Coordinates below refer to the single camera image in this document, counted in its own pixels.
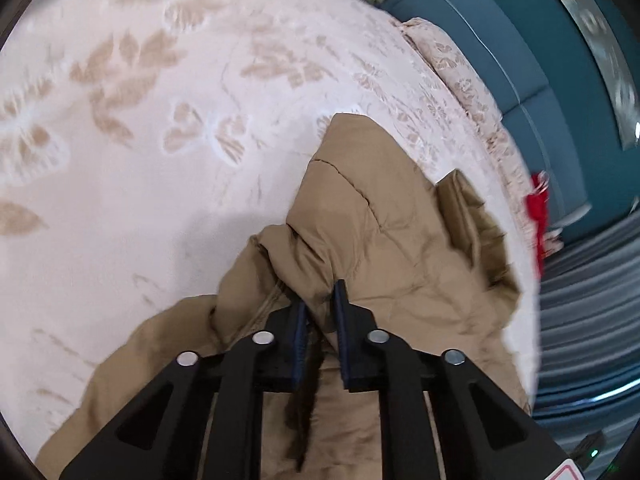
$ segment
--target tan jacket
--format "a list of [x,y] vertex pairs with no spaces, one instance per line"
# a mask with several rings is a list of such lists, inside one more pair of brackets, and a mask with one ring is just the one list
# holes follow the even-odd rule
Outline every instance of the tan jacket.
[[[376,393],[342,389],[328,315],[334,282],[381,328],[415,349],[464,351],[512,399],[527,398],[500,335],[518,300],[503,234],[458,171],[427,181],[392,137],[363,116],[334,116],[308,165],[286,225],[253,236],[217,296],[180,301],[144,322],[101,364],[80,408],[44,445],[49,480],[172,358],[225,351],[259,330],[293,291],[326,338],[310,417],[305,479],[380,478]],[[264,401],[262,477],[289,479],[300,455],[290,396]]]

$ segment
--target white cloth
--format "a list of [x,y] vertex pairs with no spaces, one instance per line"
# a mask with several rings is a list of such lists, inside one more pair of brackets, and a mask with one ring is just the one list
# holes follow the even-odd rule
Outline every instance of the white cloth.
[[437,181],[460,168],[524,291],[505,331],[527,393],[537,280],[478,129],[395,20],[355,0],[58,0],[0,52],[0,410],[34,456],[142,320],[216,291],[282,223],[336,112]]

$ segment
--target red cloth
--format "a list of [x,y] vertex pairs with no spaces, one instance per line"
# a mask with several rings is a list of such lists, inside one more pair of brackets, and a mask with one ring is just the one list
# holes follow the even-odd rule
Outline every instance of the red cloth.
[[[533,186],[538,187],[540,184],[540,176],[539,174],[534,174],[531,176],[533,181]],[[546,227],[549,222],[549,212],[546,206],[546,203],[549,200],[549,191],[545,189],[544,191],[537,191],[534,194],[527,195],[525,198],[525,204],[527,205],[527,213],[529,214],[529,218],[531,218],[536,223],[536,242],[537,242],[537,250],[536,255],[538,258],[538,273],[540,277],[542,277],[542,273],[544,271],[544,260],[545,260],[545,241],[544,236],[546,232]]]

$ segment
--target teal sofa cushion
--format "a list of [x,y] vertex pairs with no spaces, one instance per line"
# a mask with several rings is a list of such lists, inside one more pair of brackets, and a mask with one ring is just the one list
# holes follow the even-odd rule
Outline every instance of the teal sofa cushion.
[[[602,76],[560,0],[494,0],[536,57],[554,90],[574,138],[584,183],[593,205],[564,229],[572,242],[625,217],[640,196],[640,149],[624,152]],[[640,44],[611,0],[596,0],[640,89]]]
[[445,30],[503,113],[548,84],[527,44],[493,0],[399,0],[390,11],[403,22],[420,16]]
[[565,227],[587,214],[591,205],[582,199],[586,192],[580,162],[552,89],[547,87],[519,104],[504,116],[502,124],[513,136],[529,171],[545,170],[549,175],[552,226]]

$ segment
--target screw head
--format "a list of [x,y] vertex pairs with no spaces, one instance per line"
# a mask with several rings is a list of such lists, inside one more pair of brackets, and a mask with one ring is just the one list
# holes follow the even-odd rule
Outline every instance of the screw head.
[[386,343],[389,341],[389,334],[384,330],[372,330],[367,334],[367,338],[372,343]]
[[198,354],[196,352],[182,352],[176,361],[180,366],[193,366],[198,362]]
[[252,339],[257,345],[268,345],[270,342],[276,339],[276,336],[274,336],[271,332],[262,330],[261,332],[256,332]]
[[465,355],[460,350],[447,350],[444,360],[450,365],[457,366],[465,362]]

